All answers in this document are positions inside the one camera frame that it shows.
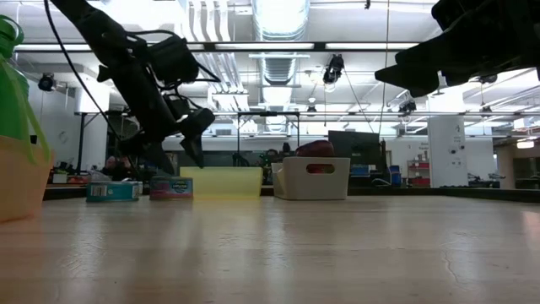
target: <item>green plastic bottle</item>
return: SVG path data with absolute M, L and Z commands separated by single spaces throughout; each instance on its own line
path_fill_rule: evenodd
M 23 141 L 25 151 L 21 152 L 26 153 L 29 161 L 35 163 L 28 121 L 40 140 L 46 161 L 50 158 L 50 150 L 45 134 L 28 102 L 28 80 L 8 63 L 14 54 L 14 48 L 21 44 L 23 39 L 20 26 L 9 17 L 0 15 L 0 136 Z

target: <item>ceiling duct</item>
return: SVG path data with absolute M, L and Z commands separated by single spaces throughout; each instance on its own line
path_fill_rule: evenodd
M 258 41 L 302 41 L 304 39 L 310 0 L 251 0 L 251 2 Z M 284 58 L 261 60 L 262 84 L 282 86 L 262 89 L 263 100 L 273 106 L 285 106 L 289 103 L 292 89 L 283 86 L 293 81 L 296 72 L 297 58 L 292 57 L 296 54 L 279 54 Z

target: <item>white plastic bin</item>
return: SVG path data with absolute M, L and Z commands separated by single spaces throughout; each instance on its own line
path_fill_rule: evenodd
M 308 166 L 331 165 L 332 173 L 309 173 Z M 349 158 L 287 157 L 273 173 L 273 191 L 287 200 L 342 200 L 347 198 Z

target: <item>wooden table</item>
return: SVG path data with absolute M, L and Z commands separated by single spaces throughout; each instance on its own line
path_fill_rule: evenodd
M 0 303 L 539 303 L 540 206 L 46 202 L 0 225 Z

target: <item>computer monitor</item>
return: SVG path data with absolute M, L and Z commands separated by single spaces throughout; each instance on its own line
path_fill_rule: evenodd
M 381 166 L 381 145 L 378 133 L 329 131 L 328 140 L 336 157 L 348 157 L 351 165 Z

